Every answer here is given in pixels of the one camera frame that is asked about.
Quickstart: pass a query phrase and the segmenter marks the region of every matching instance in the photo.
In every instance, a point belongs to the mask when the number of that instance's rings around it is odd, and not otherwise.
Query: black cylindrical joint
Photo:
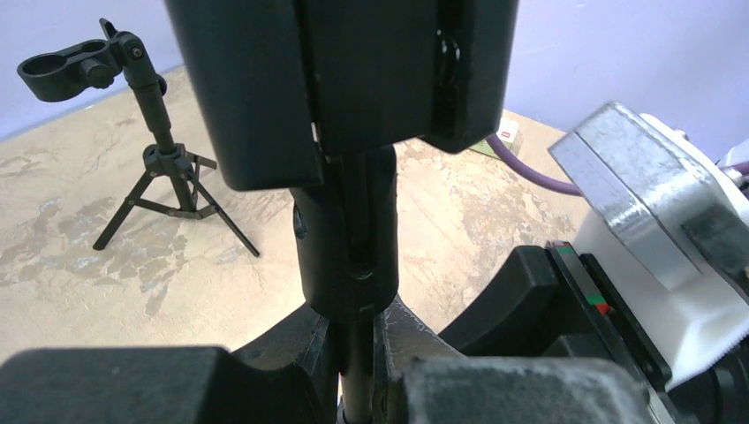
[[[154,134],[159,151],[169,154],[174,151],[174,139],[171,137],[171,122],[162,98],[159,83],[150,84],[142,88],[132,88],[138,101],[143,118],[146,119],[148,130]]]
[[[299,272],[305,299],[333,322],[371,321],[397,294],[396,155],[392,146],[366,154],[371,239],[367,258],[352,258],[336,165],[326,184],[291,189]],[[371,264],[362,269],[361,259]]]

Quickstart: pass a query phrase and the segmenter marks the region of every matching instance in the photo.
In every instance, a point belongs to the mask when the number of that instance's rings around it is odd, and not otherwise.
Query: textured floor surface
[[[167,76],[175,140],[214,157],[188,78]],[[562,177],[546,148],[561,133],[520,122],[520,157]],[[126,92],[0,144],[0,360],[43,345],[219,344],[236,348],[300,305],[286,191],[235,193],[203,182],[262,251],[223,222],[134,210],[103,252],[91,248],[143,171],[150,133]],[[397,146],[400,293],[442,329],[513,246],[570,238],[585,202],[522,181],[501,162]],[[176,206],[170,185],[147,197]]]

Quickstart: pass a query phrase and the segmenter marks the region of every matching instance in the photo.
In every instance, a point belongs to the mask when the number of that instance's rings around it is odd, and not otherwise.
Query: purple cable
[[[496,134],[489,135],[487,137],[487,143],[489,143],[489,146],[492,147],[492,150],[494,150],[494,153],[499,156],[502,162],[506,163],[511,170],[517,172],[520,177],[525,178],[538,186],[551,190],[552,192],[569,194],[570,196],[582,195],[580,189],[576,185],[547,177],[537,170],[534,170],[530,166],[524,164],[523,161],[518,159],[518,157],[515,156],[507,148],[507,146],[502,143],[501,140],[499,140],[499,137],[497,137]],[[731,165],[730,167],[726,166],[721,169],[726,168],[733,168],[744,176],[749,175],[749,161],[737,163],[735,165]]]

